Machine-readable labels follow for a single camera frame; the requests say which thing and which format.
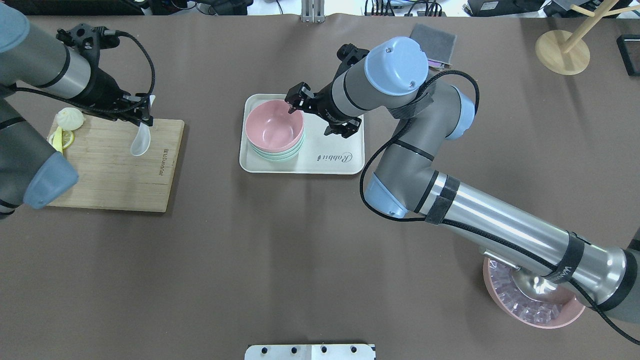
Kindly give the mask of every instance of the white tray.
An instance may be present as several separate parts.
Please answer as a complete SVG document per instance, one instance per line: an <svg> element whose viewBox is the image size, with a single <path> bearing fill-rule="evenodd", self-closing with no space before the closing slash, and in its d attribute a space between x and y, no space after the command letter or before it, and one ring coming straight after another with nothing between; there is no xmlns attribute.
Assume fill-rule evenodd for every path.
<svg viewBox="0 0 640 360"><path fill-rule="evenodd" d="M360 130L348 139L340 135L324 135L326 121L304 113L306 139L294 159L274 162L261 158L249 145L244 133L246 117L258 105L269 100L284 100L285 95L255 94L244 104L240 166L248 172L277 172L286 174L353 175L364 167L364 122Z"/></svg>

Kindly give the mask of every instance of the white label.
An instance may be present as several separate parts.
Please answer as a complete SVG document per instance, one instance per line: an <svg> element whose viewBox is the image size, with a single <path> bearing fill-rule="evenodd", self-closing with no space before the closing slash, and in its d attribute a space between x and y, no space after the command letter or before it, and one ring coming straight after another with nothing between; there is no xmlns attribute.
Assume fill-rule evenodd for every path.
<svg viewBox="0 0 640 360"><path fill-rule="evenodd" d="M490 3L484 3L482 4L482 7L480 8L480 11L483 10L493 10L496 7L498 7L498 2L497 1L492 1Z"/></svg>

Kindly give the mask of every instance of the white ball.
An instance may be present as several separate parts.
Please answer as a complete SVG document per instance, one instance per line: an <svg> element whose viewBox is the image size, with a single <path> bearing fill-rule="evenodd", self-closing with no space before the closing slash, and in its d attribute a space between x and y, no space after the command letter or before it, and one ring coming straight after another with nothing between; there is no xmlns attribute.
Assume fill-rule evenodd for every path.
<svg viewBox="0 0 640 360"><path fill-rule="evenodd" d="M73 131L84 124L84 115L76 108L64 108L56 114L55 120L62 130Z"/></svg>

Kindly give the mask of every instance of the stack of bowls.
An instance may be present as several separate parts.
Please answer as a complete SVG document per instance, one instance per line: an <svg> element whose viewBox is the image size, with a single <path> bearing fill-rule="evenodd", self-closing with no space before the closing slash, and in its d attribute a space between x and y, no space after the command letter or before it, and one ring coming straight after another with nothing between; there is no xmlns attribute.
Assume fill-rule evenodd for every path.
<svg viewBox="0 0 640 360"><path fill-rule="evenodd" d="M269 161L295 158L305 141L303 115L289 113L284 100L271 100L253 109L244 123L244 132L251 148Z"/></svg>

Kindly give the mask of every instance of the white bracket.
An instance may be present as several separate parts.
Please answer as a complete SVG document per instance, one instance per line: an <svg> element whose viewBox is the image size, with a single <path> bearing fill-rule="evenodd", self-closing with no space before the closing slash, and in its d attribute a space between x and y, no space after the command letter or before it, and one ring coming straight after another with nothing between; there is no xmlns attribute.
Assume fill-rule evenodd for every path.
<svg viewBox="0 0 640 360"><path fill-rule="evenodd" d="M375 360L373 344L252 345L244 360Z"/></svg>
<svg viewBox="0 0 640 360"><path fill-rule="evenodd" d="M324 0L302 0L302 22L324 22Z"/></svg>

